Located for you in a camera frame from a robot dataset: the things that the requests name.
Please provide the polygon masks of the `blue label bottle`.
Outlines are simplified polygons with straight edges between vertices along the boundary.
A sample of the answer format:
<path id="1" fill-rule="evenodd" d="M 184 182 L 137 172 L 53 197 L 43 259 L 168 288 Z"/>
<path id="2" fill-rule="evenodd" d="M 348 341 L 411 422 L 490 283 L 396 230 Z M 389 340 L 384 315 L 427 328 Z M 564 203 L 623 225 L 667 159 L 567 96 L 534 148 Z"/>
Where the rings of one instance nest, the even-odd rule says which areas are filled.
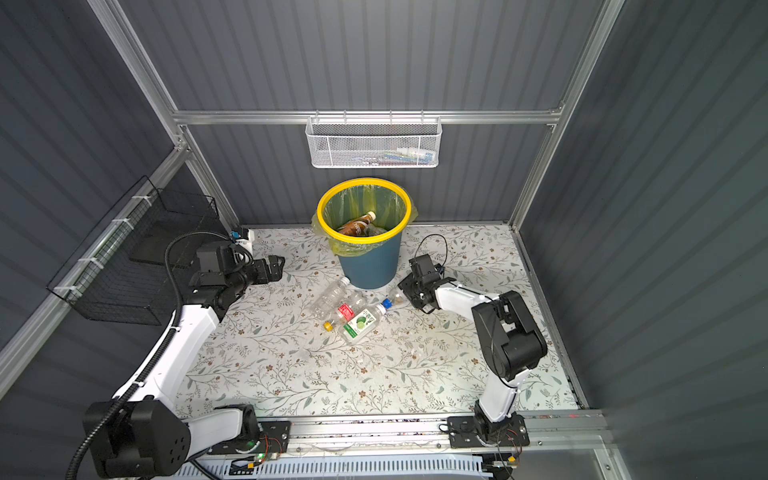
<path id="1" fill-rule="evenodd" d="M 382 304 L 387 310 L 393 310 L 409 306 L 410 301 L 400 288 L 395 287 L 387 293 L 385 298 L 382 300 Z"/>

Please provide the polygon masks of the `pink label bottle yellow cap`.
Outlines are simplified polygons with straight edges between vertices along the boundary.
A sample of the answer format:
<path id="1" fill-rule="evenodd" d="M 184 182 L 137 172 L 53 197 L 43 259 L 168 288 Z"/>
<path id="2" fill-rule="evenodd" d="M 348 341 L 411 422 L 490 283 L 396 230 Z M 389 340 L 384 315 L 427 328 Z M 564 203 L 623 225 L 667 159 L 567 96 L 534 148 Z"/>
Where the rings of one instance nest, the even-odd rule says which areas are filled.
<path id="1" fill-rule="evenodd" d="M 333 300 L 328 307 L 323 328 L 331 332 L 337 327 L 343 327 L 352 320 L 366 305 L 366 297 L 363 293 L 354 291 L 343 299 Z"/>

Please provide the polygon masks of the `lime label bottle white cap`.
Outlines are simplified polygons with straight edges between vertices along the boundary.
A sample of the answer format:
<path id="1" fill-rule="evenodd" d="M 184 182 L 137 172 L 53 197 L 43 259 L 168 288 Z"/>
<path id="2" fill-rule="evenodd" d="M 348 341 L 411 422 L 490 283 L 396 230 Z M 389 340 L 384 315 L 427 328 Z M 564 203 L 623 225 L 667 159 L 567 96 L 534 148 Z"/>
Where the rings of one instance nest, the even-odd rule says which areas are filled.
<path id="1" fill-rule="evenodd" d="M 351 345 L 358 343 L 375 329 L 379 321 L 387 315 L 388 310 L 387 302 L 365 307 L 341 328 L 341 338 Z"/>

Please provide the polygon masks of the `clear ribbed bottle white cap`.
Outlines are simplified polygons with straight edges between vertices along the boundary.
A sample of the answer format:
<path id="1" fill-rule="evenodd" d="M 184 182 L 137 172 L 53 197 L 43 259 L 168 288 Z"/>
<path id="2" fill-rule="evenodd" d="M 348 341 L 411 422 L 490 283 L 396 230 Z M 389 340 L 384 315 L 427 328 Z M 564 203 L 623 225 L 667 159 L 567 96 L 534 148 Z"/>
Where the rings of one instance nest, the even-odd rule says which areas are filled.
<path id="1" fill-rule="evenodd" d="M 338 302 L 346 298 L 350 284 L 347 277 L 332 281 L 311 305 L 309 315 L 316 318 L 324 317 L 327 311 L 333 310 Z"/>

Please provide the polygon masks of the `brown tea bottle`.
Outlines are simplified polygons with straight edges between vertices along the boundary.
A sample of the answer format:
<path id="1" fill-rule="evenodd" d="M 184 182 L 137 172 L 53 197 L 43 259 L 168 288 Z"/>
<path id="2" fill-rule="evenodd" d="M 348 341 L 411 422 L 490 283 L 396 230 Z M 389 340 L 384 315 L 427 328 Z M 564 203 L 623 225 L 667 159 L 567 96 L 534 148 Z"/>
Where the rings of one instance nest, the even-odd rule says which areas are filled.
<path id="1" fill-rule="evenodd" d="M 350 220 L 337 229 L 337 232 L 350 237 L 365 236 L 367 228 L 376 220 L 376 214 L 368 211 L 364 215 Z"/>

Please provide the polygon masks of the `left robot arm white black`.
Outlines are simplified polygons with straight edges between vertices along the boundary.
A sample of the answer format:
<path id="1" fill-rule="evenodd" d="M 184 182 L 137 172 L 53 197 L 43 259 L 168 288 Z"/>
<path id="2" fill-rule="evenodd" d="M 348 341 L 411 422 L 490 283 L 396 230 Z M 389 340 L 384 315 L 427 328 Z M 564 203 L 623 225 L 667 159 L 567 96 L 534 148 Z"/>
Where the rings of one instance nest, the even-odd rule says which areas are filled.
<path id="1" fill-rule="evenodd" d="M 169 263 L 165 271 L 175 308 L 163 334 L 134 374 L 105 402 L 95 402 L 83 418 L 85 437 L 64 474 L 75 479 L 86 457 L 102 479 L 151 479 L 175 474 L 219 444 L 265 447 L 253 406 L 235 404 L 197 418 L 182 419 L 175 400 L 183 379 L 208 337 L 229 308 L 252 285 L 278 282 L 285 259 L 256 259 L 230 237 L 213 233 L 197 252 L 199 271 L 184 293 Z"/>

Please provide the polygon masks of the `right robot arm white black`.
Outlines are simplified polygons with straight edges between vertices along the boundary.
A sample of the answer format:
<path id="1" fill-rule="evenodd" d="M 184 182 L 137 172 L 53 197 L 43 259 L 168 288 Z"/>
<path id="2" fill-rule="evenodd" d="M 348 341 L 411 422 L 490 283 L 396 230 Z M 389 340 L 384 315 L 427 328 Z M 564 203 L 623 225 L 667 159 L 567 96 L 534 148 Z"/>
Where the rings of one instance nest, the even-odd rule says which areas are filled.
<path id="1" fill-rule="evenodd" d="M 409 260 L 411 272 L 398 288 L 424 312 L 453 312 L 474 324 L 482 357 L 490 371 L 471 416 L 452 416 L 446 431 L 453 449 L 530 444 L 523 416 L 514 402 L 529 374 L 548 354 L 544 335 L 522 296 L 513 290 L 482 293 L 444 275 L 427 254 Z"/>

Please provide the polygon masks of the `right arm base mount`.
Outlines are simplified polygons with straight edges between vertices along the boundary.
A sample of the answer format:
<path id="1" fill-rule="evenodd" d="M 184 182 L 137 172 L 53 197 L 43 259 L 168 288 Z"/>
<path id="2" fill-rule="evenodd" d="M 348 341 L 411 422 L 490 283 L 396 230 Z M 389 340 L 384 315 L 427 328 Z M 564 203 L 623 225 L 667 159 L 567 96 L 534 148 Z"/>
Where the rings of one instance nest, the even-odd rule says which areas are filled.
<path id="1" fill-rule="evenodd" d="M 495 423 L 488 423 L 479 416 L 452 416 L 440 430 L 448 435 L 450 445 L 455 449 L 521 449 L 530 445 L 525 419 L 518 413 Z"/>

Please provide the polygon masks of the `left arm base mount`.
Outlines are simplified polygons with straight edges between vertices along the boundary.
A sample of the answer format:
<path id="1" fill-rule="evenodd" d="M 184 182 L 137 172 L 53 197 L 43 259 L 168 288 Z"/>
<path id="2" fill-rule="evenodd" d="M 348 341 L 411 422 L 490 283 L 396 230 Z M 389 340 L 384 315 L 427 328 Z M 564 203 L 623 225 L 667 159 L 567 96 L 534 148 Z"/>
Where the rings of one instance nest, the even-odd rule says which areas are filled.
<path id="1" fill-rule="evenodd" d="M 290 421 L 259 421 L 256 433 L 241 433 L 207 450 L 210 455 L 276 456 L 287 451 L 292 423 Z"/>

